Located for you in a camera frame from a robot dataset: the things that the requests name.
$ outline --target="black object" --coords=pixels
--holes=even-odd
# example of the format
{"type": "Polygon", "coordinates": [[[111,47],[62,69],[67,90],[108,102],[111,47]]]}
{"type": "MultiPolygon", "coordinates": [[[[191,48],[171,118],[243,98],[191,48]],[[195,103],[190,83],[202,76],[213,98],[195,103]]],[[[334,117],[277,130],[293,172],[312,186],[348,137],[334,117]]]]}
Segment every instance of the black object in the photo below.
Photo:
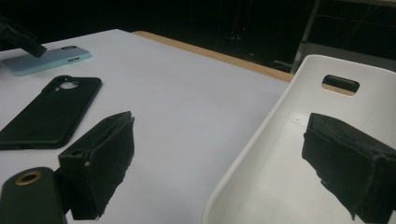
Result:
{"type": "Polygon", "coordinates": [[[36,167],[3,186],[0,223],[65,224],[97,219],[125,177],[134,156],[131,112],[108,117],[59,155],[61,167],[36,167]]]}
{"type": "Polygon", "coordinates": [[[26,50],[37,58],[41,57],[47,50],[35,41],[35,35],[2,15],[0,15],[1,39],[6,40],[15,47],[26,50]]]}
{"type": "Polygon", "coordinates": [[[0,149],[63,147],[101,85],[102,81],[97,77],[54,78],[0,132],[0,149]]]}
{"type": "Polygon", "coordinates": [[[56,171],[75,192],[70,204],[73,218],[96,219],[105,212],[134,155],[133,122],[126,112],[102,120],[59,155],[56,171]]]}
{"type": "Polygon", "coordinates": [[[66,223],[55,175],[50,168],[25,170],[3,185],[0,223],[66,223]]]}
{"type": "Polygon", "coordinates": [[[311,114],[303,158],[322,185],[366,223],[388,223],[396,200],[396,152],[370,135],[320,114],[311,114]]]}

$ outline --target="smartphone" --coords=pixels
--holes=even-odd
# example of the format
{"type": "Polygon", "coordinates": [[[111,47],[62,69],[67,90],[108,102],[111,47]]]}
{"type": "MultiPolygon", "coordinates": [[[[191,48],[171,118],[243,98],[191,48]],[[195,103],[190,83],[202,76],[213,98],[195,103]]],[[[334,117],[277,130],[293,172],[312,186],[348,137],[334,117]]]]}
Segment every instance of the smartphone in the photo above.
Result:
{"type": "Polygon", "coordinates": [[[21,77],[32,73],[59,67],[69,63],[76,63],[91,58],[91,53],[77,46],[68,46],[60,49],[48,50],[36,58],[27,54],[15,58],[4,59],[0,63],[14,76],[21,77]]]}
{"type": "Polygon", "coordinates": [[[101,86],[102,81],[98,77],[54,78],[0,132],[0,149],[63,147],[101,86]]]}

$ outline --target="black foam block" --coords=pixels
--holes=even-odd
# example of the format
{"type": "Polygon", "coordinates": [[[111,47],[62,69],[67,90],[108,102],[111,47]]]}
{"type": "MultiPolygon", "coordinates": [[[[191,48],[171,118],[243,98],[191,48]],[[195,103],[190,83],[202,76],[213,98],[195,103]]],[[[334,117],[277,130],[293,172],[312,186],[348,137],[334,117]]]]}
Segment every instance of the black foam block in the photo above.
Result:
{"type": "Polygon", "coordinates": [[[96,219],[105,212],[134,155],[133,124],[131,112],[103,119],[59,155],[57,174],[73,219],[96,219]]]}
{"type": "Polygon", "coordinates": [[[322,185],[367,223],[387,223],[395,204],[396,152],[347,123],[311,114],[303,158],[322,185]]]}

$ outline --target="table surface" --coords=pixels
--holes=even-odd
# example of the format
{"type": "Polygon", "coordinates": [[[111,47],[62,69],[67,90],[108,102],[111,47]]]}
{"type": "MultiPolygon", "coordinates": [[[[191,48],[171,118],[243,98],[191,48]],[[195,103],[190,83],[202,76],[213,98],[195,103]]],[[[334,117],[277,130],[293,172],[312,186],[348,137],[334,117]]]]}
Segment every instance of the table surface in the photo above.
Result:
{"type": "MultiPolygon", "coordinates": [[[[92,58],[25,77],[14,77],[0,67],[0,129],[54,77],[103,81],[65,147],[0,151],[1,184],[29,168],[55,170],[57,156],[97,122],[131,111],[135,155],[124,181],[99,220],[75,221],[68,213],[68,223],[201,223],[206,200],[287,88],[283,80],[290,77],[279,73],[286,77],[279,80],[270,77],[276,73],[272,69],[214,60],[229,56],[197,54],[170,46],[178,42],[164,44],[145,35],[150,34],[111,30],[48,43],[48,49],[79,46],[92,58]]],[[[0,60],[22,54],[20,49],[2,51],[0,60]]]]}

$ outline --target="camera cutout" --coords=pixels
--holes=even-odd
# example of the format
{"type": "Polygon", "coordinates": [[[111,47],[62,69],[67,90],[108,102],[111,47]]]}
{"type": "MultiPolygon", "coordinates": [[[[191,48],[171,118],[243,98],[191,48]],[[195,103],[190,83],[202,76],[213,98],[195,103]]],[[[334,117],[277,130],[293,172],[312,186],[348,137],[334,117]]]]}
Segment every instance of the camera cutout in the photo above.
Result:
{"type": "Polygon", "coordinates": [[[63,47],[61,49],[75,49],[75,48],[76,48],[76,46],[67,46],[67,47],[63,47]]]}
{"type": "Polygon", "coordinates": [[[62,90],[71,90],[76,88],[79,85],[79,82],[77,81],[67,81],[62,83],[59,88],[61,88],[62,90]]]}

